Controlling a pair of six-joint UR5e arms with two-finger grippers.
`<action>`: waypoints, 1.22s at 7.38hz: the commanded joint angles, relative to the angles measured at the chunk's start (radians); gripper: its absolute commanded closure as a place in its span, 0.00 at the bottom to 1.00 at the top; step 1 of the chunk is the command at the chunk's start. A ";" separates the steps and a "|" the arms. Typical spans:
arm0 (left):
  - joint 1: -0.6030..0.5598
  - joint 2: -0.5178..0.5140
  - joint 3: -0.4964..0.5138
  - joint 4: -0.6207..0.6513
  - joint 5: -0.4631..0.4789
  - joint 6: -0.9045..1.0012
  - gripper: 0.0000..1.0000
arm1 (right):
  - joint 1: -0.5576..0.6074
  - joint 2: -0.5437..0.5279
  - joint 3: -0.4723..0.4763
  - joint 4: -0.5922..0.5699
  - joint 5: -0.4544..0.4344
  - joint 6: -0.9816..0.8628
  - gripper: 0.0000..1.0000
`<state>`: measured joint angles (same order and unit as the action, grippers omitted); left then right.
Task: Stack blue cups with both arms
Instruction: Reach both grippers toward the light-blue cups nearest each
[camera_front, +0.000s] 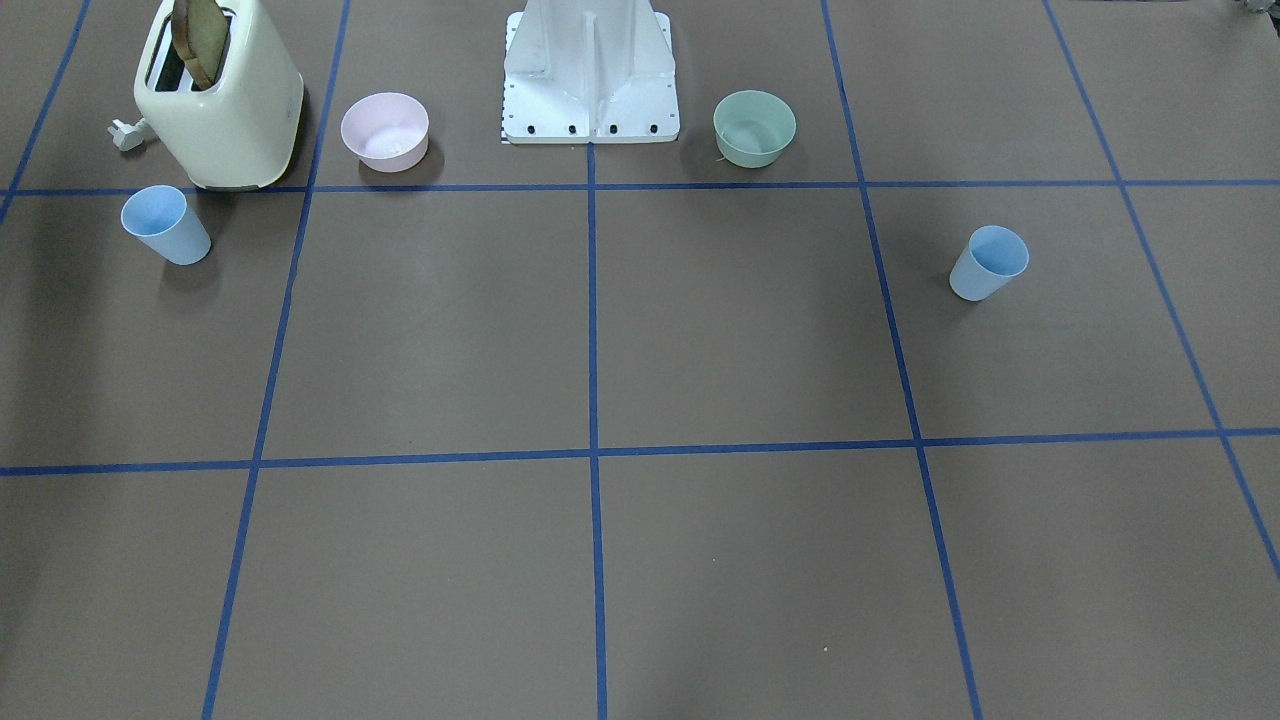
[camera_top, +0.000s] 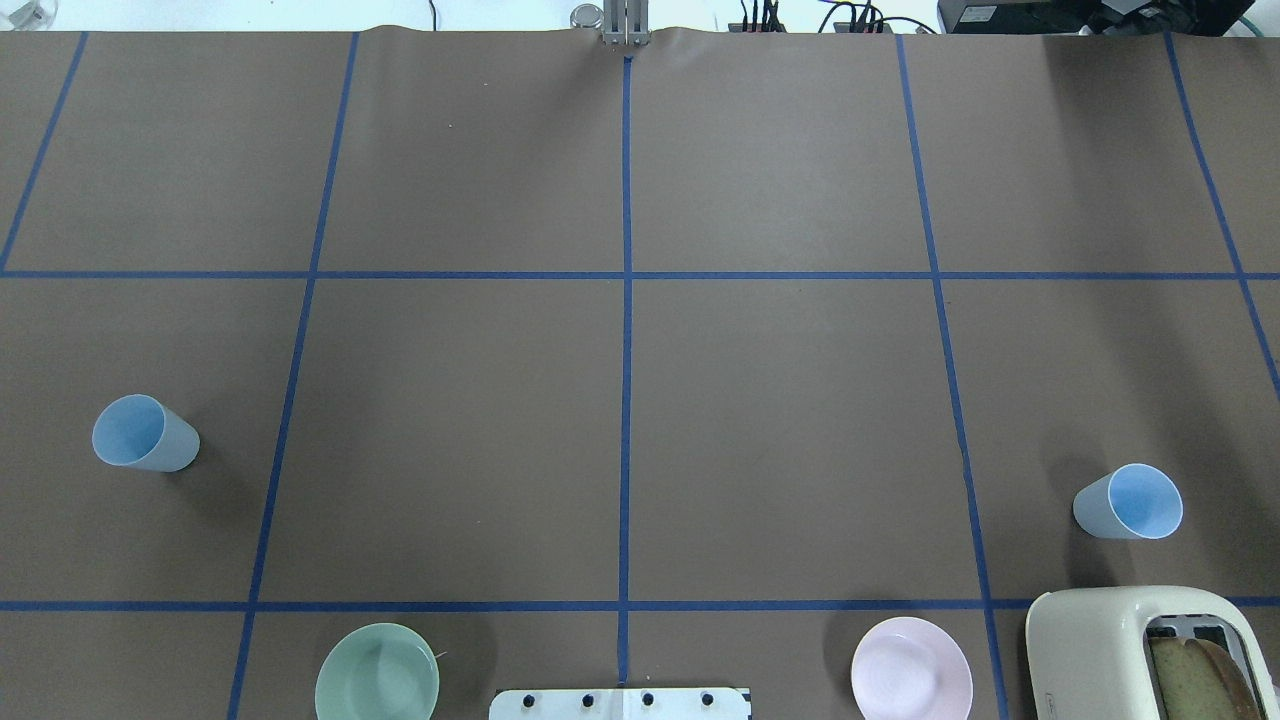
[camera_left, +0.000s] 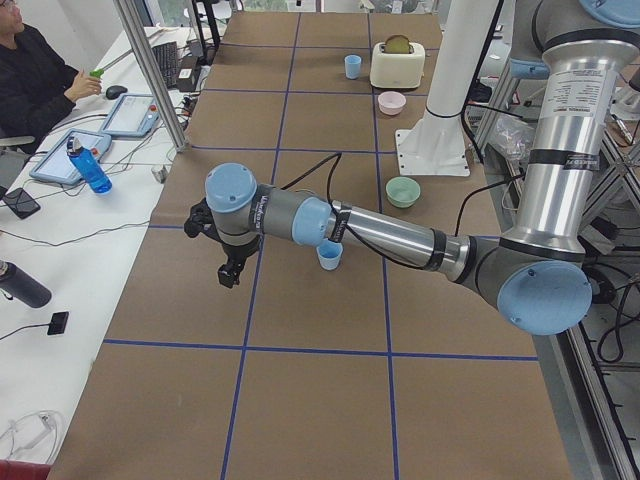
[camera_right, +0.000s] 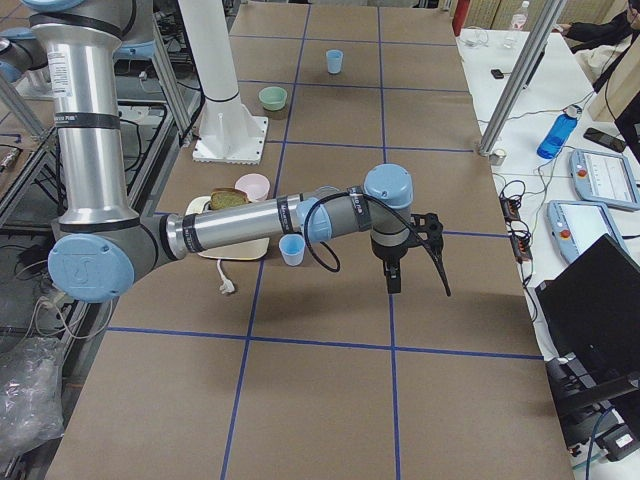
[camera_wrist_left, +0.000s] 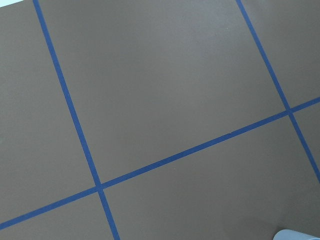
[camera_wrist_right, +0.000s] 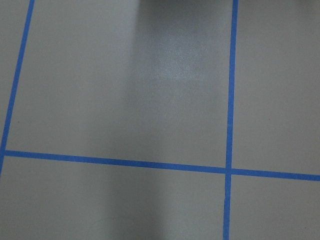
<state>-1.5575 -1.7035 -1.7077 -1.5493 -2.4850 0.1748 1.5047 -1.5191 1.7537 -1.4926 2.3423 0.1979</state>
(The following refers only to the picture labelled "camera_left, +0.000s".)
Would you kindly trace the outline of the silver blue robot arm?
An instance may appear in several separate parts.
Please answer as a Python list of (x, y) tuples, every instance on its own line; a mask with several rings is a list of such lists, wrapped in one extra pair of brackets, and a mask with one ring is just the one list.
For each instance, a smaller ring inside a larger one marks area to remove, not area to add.
[(216, 166), (184, 229), (219, 242), (232, 287), (266, 235), (299, 245), (361, 243), (399, 265), (443, 273), (514, 326), (553, 335), (592, 301), (577, 235), (620, 70), (639, 53), (635, 1), (521, 1), (511, 70), (547, 75), (514, 225), (497, 240), (448, 235), (330, 198), (260, 184), (238, 163)]

